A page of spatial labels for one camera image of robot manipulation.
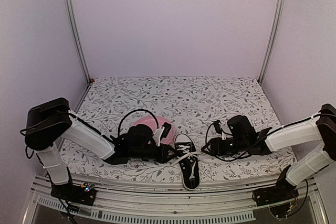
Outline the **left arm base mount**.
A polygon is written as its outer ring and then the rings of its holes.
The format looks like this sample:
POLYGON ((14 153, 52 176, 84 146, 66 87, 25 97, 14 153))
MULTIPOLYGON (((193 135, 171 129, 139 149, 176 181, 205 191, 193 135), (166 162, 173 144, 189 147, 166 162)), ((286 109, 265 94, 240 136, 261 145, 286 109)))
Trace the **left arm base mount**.
POLYGON ((55 198, 86 206, 93 206, 96 194, 95 184, 92 183, 52 185, 51 189, 51 196, 55 198))

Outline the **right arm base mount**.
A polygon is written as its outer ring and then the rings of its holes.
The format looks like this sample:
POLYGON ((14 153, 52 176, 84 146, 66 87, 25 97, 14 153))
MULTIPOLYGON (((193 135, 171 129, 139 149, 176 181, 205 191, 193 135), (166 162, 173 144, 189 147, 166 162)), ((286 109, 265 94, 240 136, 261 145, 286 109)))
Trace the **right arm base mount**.
POLYGON ((296 187, 274 185, 254 190, 252 199, 256 202, 257 206, 264 206, 289 199, 295 199, 298 196, 299 193, 296 187))

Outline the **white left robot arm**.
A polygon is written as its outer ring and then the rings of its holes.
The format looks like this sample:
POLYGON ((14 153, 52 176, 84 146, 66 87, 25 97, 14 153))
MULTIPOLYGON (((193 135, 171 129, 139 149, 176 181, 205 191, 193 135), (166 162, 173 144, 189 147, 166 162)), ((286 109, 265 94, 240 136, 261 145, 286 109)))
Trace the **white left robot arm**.
POLYGON ((79 117, 65 98, 57 98, 28 110, 26 126, 20 130, 27 148, 34 151, 45 170, 57 185, 58 192, 67 200, 78 195, 78 188, 70 181, 70 172, 64 164, 58 140, 72 142, 83 147, 109 165, 124 165, 132 158, 167 163, 177 156, 174 148, 162 141, 170 131, 171 124, 155 122, 155 129, 144 123, 130 127, 126 133, 117 129, 117 135, 106 136, 79 117))

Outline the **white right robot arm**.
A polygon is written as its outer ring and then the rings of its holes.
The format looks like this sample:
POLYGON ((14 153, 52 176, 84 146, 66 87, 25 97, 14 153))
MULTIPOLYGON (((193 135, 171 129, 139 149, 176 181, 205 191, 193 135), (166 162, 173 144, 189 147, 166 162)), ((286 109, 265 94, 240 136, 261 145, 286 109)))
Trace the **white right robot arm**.
POLYGON ((271 190, 271 196, 276 201, 284 200, 291 194, 292 188, 335 162, 335 107, 328 103, 322 105, 317 114, 275 130, 269 127, 257 132, 244 115, 234 116, 227 121, 230 130, 228 138, 224 137, 220 121, 215 121, 213 126, 220 136, 206 140, 202 152, 216 158, 231 156, 232 161, 270 155, 303 143, 319 142, 313 151, 281 172, 276 186, 271 190))

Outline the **black white canvas sneaker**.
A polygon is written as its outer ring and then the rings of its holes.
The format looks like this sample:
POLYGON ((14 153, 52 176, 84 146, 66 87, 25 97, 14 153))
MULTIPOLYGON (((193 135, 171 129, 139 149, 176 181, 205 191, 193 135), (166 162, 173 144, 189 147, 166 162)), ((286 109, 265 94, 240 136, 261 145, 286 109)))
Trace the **black white canvas sneaker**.
POLYGON ((200 184, 198 152, 192 139, 184 134, 178 134, 174 141, 177 152, 177 161, 182 172, 182 182, 187 190, 196 190, 200 184))

